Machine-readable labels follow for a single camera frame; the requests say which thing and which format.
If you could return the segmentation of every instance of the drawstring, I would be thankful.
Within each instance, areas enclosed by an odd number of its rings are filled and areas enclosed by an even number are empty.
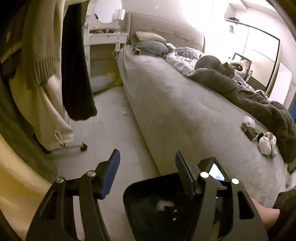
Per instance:
[[[61,146],[64,146],[65,144],[63,143],[61,133],[59,131],[55,130],[54,135],[55,135],[56,139],[59,141],[59,143],[61,144]]]

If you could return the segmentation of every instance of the oval mirror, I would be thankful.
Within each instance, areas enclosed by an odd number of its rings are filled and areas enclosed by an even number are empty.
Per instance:
[[[121,0],[98,0],[94,13],[101,23],[111,23],[116,9],[122,9]]]

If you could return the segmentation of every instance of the black plastic container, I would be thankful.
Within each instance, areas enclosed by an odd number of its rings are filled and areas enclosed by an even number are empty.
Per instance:
[[[156,211],[160,200],[175,203],[171,212]],[[198,201],[185,195],[178,173],[130,185],[123,202],[137,241],[183,241],[198,217]]]

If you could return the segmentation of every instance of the white floor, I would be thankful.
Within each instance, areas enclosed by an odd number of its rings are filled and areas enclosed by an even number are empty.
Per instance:
[[[87,121],[71,122],[75,143],[82,141],[86,152],[79,148],[55,151],[51,157],[58,175],[66,179],[81,177],[98,163],[108,160],[113,149],[120,151],[118,168],[111,192],[99,201],[101,213],[111,240],[133,241],[134,237],[124,211],[122,196],[132,183],[160,176],[128,103],[124,88],[116,87],[94,97],[98,114]],[[77,234],[83,240],[79,201],[74,200]]]

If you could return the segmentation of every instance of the rack wheel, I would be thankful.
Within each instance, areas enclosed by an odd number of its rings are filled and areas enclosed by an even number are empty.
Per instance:
[[[82,146],[80,147],[81,151],[86,151],[87,150],[87,144],[82,143]]]

